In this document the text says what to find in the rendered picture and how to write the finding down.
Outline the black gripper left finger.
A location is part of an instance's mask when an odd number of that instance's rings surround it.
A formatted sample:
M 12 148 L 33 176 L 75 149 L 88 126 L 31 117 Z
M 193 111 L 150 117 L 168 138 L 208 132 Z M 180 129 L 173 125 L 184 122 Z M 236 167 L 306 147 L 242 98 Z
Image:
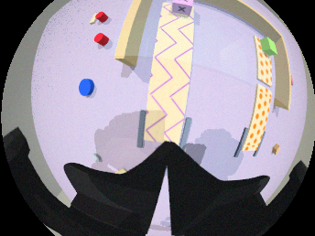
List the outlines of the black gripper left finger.
M 147 233 L 164 183 L 169 151 L 171 145 L 164 141 L 146 161 L 123 174 L 102 172 L 74 162 L 66 163 L 63 172 L 77 194 L 81 192 L 95 201 L 140 214 L 140 230 Z

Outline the orange cube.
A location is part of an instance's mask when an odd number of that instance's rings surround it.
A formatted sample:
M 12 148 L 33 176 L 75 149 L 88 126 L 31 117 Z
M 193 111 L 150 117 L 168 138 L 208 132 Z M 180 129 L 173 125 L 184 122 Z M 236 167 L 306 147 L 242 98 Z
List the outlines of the orange cube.
M 274 155 L 277 155 L 278 151 L 279 151 L 279 144 L 275 144 L 275 146 L 272 146 L 272 152 L 274 152 Z

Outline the red cylinder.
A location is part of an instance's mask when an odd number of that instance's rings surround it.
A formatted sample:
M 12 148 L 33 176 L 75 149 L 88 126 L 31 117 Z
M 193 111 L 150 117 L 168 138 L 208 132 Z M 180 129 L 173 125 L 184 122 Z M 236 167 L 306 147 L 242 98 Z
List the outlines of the red cylinder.
M 96 19 L 99 19 L 100 22 L 105 22 L 105 20 L 109 19 L 109 16 L 106 15 L 104 12 L 99 12 L 98 15 L 95 16 Z
M 98 44 L 104 45 L 104 46 L 107 44 L 107 42 L 109 42 L 109 38 L 106 37 L 103 33 L 99 33 L 98 35 L 96 35 L 94 40 L 98 42 Z

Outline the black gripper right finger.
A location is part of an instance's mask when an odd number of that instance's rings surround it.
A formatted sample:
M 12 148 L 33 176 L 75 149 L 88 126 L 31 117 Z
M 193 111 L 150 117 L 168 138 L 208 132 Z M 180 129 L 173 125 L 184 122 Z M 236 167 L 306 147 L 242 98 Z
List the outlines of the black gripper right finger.
M 187 152 L 169 143 L 168 195 L 171 236 L 186 235 L 213 209 L 226 203 L 249 198 L 266 187 L 270 176 L 250 177 L 242 180 L 220 180 L 193 161 Z

